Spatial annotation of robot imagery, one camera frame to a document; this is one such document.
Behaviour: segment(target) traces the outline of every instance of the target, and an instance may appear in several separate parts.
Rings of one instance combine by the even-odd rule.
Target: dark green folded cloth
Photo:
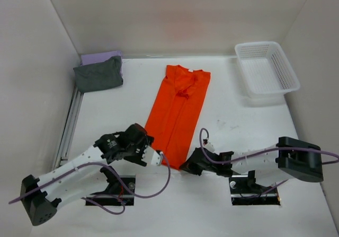
[[[82,93],[108,90],[121,86],[121,57],[114,56],[102,63],[73,68],[75,82]]]

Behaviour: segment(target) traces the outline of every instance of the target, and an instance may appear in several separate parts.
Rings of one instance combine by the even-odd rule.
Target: white table
[[[101,135],[145,125],[166,65],[211,72],[190,153],[206,127],[217,152],[270,146],[279,136],[297,138],[283,97],[251,100],[231,57],[125,59],[123,87],[86,93],[70,149],[70,159]],[[114,162],[119,174],[136,174],[136,191],[153,194],[166,180],[165,166]],[[213,173],[194,176],[173,170],[168,188],[153,199],[135,200],[120,216],[79,200],[60,210],[31,236],[338,236],[318,183],[290,180],[278,188],[281,206],[232,206],[228,180]]]

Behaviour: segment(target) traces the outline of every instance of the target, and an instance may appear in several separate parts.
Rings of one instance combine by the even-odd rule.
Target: orange cloth
[[[203,70],[167,66],[145,129],[154,137],[152,147],[165,153],[172,168],[186,161],[210,78]]]

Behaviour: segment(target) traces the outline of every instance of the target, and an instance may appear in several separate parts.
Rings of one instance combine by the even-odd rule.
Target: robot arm
[[[320,150],[314,144],[306,143],[290,137],[280,137],[274,147],[298,147]],[[258,151],[244,153],[213,153],[213,146],[204,140],[207,156],[214,161],[230,161],[229,164],[211,163],[203,154],[202,148],[196,148],[190,158],[180,169],[191,174],[201,175],[203,170],[215,172],[217,175],[232,177],[234,174],[248,174],[249,182],[268,187],[275,182],[297,178],[307,182],[321,182],[323,178],[322,158],[320,154],[297,150],[284,150],[264,153],[248,157]]]
[[[125,132],[103,135],[93,146],[77,158],[52,172],[39,176],[27,176],[22,180],[21,193],[42,187],[62,175],[62,179],[21,199],[33,225],[50,220],[57,210],[74,200],[105,190],[116,179],[107,173],[106,168],[87,163],[109,165],[113,161],[125,159],[141,166],[160,165],[162,156],[151,148],[153,137],[138,124],[131,125]]]

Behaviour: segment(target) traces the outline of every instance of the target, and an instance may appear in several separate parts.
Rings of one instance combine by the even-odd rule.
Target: white plastic basket
[[[240,72],[250,97],[286,94],[300,83],[277,42],[248,42],[236,45]]]

